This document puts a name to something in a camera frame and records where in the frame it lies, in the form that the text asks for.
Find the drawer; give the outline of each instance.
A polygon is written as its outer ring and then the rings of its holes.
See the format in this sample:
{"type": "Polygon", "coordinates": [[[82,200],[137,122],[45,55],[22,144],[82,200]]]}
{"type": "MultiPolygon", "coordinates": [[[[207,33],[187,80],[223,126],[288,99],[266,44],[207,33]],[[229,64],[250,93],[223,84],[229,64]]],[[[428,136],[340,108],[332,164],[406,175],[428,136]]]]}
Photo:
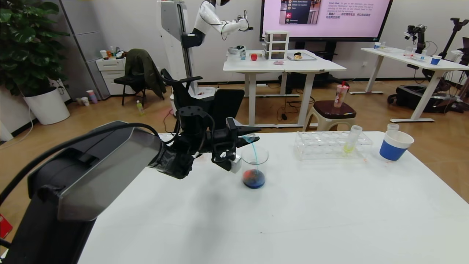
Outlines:
{"type": "Polygon", "coordinates": [[[125,70],[124,60],[99,60],[96,61],[100,71],[125,70]]]}
{"type": "Polygon", "coordinates": [[[103,79],[116,79],[119,77],[123,77],[125,75],[124,70],[107,70],[107,71],[102,71],[101,75],[103,76],[103,79]]]}
{"type": "MultiPolygon", "coordinates": [[[[111,95],[122,95],[122,89],[124,88],[124,85],[114,83],[113,79],[104,79],[104,82],[106,83],[107,89],[111,95]]],[[[132,90],[130,86],[126,86],[125,93],[134,94],[135,91],[132,90]]]]}

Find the black chair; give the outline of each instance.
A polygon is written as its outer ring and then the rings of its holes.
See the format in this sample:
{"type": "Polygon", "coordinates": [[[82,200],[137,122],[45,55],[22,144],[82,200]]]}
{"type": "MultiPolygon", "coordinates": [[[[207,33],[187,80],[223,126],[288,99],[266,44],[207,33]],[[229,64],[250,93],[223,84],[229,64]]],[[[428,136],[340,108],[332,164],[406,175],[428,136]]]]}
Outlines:
{"type": "Polygon", "coordinates": [[[189,88],[192,82],[202,80],[203,79],[202,77],[195,76],[195,77],[189,77],[189,78],[177,81],[171,77],[171,75],[166,69],[163,69],[161,71],[161,75],[163,76],[164,82],[167,85],[173,87],[174,105],[176,106],[176,109],[179,109],[185,106],[195,105],[195,106],[201,107],[205,112],[210,114],[210,111],[211,111],[210,106],[213,103],[215,96],[210,96],[210,97],[206,97],[203,99],[197,99],[197,98],[190,96],[189,94],[189,88]]]}
{"type": "Polygon", "coordinates": [[[123,76],[117,79],[114,79],[114,83],[124,85],[124,89],[122,90],[122,105],[124,105],[124,99],[126,96],[136,96],[142,98],[142,106],[145,104],[145,76],[142,75],[131,75],[131,76],[123,76]],[[125,93],[125,86],[130,86],[134,91],[135,94],[128,94],[125,93]]]}
{"type": "Polygon", "coordinates": [[[164,82],[173,87],[176,109],[186,106],[199,106],[215,121],[215,129],[226,127],[226,118],[235,118],[244,97],[244,90],[219,89],[214,96],[197,99],[189,94],[190,84],[203,79],[200,76],[174,80],[166,69],[161,71],[164,82]]]}

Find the blue paper cup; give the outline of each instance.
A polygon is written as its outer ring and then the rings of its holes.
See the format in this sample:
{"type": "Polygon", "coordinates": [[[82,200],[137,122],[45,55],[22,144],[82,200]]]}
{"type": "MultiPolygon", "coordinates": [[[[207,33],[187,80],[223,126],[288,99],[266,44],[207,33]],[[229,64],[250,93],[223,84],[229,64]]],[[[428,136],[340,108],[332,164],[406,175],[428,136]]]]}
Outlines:
{"type": "Polygon", "coordinates": [[[430,64],[432,64],[432,65],[438,65],[438,63],[439,63],[440,60],[441,60],[441,56],[436,56],[436,55],[434,55],[434,56],[431,57],[431,62],[430,62],[430,64]]]}
{"type": "Polygon", "coordinates": [[[414,143],[414,138],[401,131],[388,131],[384,136],[379,154],[390,161],[397,161],[414,143]]]}

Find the white planter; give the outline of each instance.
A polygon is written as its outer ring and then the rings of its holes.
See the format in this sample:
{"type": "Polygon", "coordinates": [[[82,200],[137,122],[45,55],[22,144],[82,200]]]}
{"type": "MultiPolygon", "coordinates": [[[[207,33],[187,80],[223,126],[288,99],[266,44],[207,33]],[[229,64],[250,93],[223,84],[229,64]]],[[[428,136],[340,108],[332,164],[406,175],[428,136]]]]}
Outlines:
{"type": "Polygon", "coordinates": [[[57,89],[38,96],[24,97],[24,100],[41,124],[54,124],[70,116],[57,89]]]}

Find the wooden floor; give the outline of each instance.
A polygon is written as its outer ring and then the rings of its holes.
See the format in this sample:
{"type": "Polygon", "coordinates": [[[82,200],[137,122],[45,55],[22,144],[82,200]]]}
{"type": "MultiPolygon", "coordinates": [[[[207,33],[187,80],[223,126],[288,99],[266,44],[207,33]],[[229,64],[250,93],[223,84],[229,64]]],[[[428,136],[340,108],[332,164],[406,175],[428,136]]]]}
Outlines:
{"type": "MultiPolygon", "coordinates": [[[[387,81],[377,82],[375,91],[384,91],[384,95],[350,95],[345,102],[357,111],[357,124],[365,131],[385,131],[391,118],[410,118],[412,110],[389,106],[386,102],[388,95],[393,94],[396,86],[412,82],[387,81]]],[[[352,82],[352,91],[362,91],[366,82],[352,82]]],[[[258,93],[278,93],[277,84],[269,87],[259,87],[258,93]]],[[[243,85],[224,85],[223,88],[243,88],[243,85]]],[[[16,173],[29,161],[49,148],[82,135],[89,130],[114,120],[126,122],[141,122],[153,126],[158,132],[165,131],[163,120],[171,106],[169,93],[166,100],[161,101],[156,95],[150,94],[145,104],[145,116],[139,116],[135,100],[127,98],[125,106],[121,106],[121,98],[110,98],[97,105],[89,107],[72,103],[68,106],[71,116],[58,124],[34,126],[29,136],[18,144],[3,149],[18,141],[23,134],[0,147],[0,189],[10,182],[16,173]]],[[[331,88],[314,89],[312,96],[316,100],[332,100],[335,95],[334,86],[331,88]]],[[[288,98],[287,101],[300,101],[301,98],[288,98]]],[[[256,101],[256,123],[278,124],[296,123],[298,114],[288,113],[287,121],[277,121],[279,107],[284,105],[284,98],[258,98],[256,101]]],[[[287,107],[287,112],[295,109],[287,107]]],[[[469,202],[469,113],[459,114],[423,114],[431,117],[435,123],[403,123],[401,130],[415,138],[415,144],[410,151],[432,171],[442,178],[465,201],[469,202]]],[[[248,99],[243,100],[237,120],[248,123],[248,99]]],[[[173,129],[175,119],[171,115],[166,119],[167,129],[173,129]]],[[[265,129],[263,132],[294,132],[297,129],[265,129]]],[[[14,236],[21,218],[29,203],[26,180],[10,194],[0,208],[8,221],[15,227],[8,236],[14,236]]]]}

